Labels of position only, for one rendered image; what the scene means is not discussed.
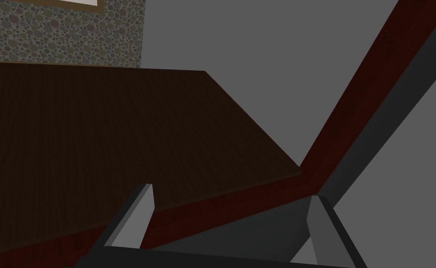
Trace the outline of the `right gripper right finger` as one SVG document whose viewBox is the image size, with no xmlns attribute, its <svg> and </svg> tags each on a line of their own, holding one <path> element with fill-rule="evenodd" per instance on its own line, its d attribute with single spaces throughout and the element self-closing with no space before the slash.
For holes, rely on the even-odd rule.
<svg viewBox="0 0 436 268">
<path fill-rule="evenodd" d="M 307 225 L 318 265 L 368 268 L 328 199 L 311 196 Z"/>
</svg>

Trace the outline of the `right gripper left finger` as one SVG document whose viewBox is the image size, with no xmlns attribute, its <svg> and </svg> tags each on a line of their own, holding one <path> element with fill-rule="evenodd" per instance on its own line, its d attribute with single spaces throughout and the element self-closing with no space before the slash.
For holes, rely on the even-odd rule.
<svg viewBox="0 0 436 268">
<path fill-rule="evenodd" d="M 145 184 L 137 197 L 126 208 L 113 228 L 105 246 L 139 248 L 154 212 L 154 193 L 151 184 Z"/>
</svg>

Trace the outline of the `wood framed white picture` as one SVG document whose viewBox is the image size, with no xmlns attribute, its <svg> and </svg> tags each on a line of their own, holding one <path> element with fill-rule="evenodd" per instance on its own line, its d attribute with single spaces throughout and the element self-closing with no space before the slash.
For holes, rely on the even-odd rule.
<svg viewBox="0 0 436 268">
<path fill-rule="evenodd" d="M 75 11 L 104 13 L 104 0 L 10 0 L 21 3 L 58 7 Z"/>
</svg>

